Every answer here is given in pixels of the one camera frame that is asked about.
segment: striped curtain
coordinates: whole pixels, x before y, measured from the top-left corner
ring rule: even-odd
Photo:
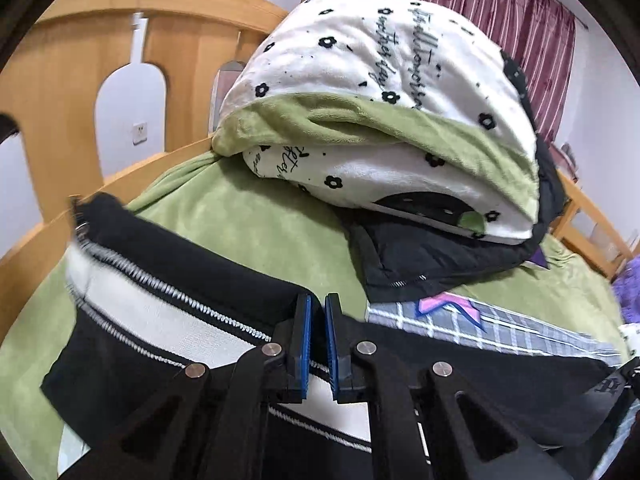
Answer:
[[[527,77],[536,126],[556,138],[574,57],[575,17],[557,0],[425,0],[449,7],[499,44]]]

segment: folded blanket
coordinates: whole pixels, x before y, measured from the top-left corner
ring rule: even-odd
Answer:
[[[435,4],[311,0],[249,60],[212,146],[334,205],[521,243],[538,218],[536,136],[509,61]]]
[[[386,214],[336,208],[349,232],[352,250],[359,256],[355,264],[362,269],[367,299],[381,303],[428,298],[480,279],[493,281],[495,273],[513,269],[531,257],[564,206],[562,183],[549,150],[540,137],[537,144],[538,222],[531,238],[518,245],[471,240]],[[513,290],[520,301],[516,285]],[[492,303],[503,304],[502,298]]]

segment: green blanket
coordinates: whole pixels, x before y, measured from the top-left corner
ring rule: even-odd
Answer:
[[[260,144],[406,142],[495,187],[532,222],[538,218],[538,165],[468,126],[415,108],[322,92],[259,99],[227,116],[211,145],[231,156]]]
[[[286,182],[257,178],[237,156],[216,162],[207,153],[176,166],[129,207],[233,261],[304,285],[320,298],[338,292],[347,314],[364,316],[357,265],[329,206]],[[544,250],[552,270],[519,268],[455,292],[590,333],[624,352],[616,329],[622,320],[606,281],[552,238]],[[74,321],[61,264],[0,347],[0,430],[34,480],[56,478],[63,423],[40,383]]]

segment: mattress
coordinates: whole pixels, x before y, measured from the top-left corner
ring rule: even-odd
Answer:
[[[237,156],[216,160],[207,153],[176,166],[129,208],[320,298],[338,292],[345,313],[365,317],[358,264],[331,208],[286,182],[256,178]],[[453,292],[589,334],[612,344],[626,360],[618,332],[622,320],[606,280],[556,240],[547,237],[542,248],[549,270],[521,266]],[[74,310],[59,264],[0,347],[0,431],[34,480],[57,476],[64,424],[40,383],[68,341]]]

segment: bed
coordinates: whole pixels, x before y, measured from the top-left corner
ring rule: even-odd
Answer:
[[[166,151],[104,179],[95,95],[127,63],[135,10],[149,18],[144,60],[168,82]],[[219,160],[210,152],[218,69],[246,62],[285,15],[264,0],[56,0],[0,73],[0,102],[22,127],[44,219],[0,260],[0,431],[33,479],[55,478],[60,458],[63,422],[39,386],[74,324],[58,265],[70,233],[71,195],[108,192],[236,262],[319,297],[338,292],[347,314],[366,316],[348,242],[328,206],[284,182],[255,178],[237,156]],[[608,281],[631,250],[572,181],[563,183],[568,203],[543,242],[551,270],[519,267],[453,292],[609,342],[624,359],[622,320]],[[618,248],[612,261],[572,226],[579,210]],[[300,266],[309,253],[314,258]]]

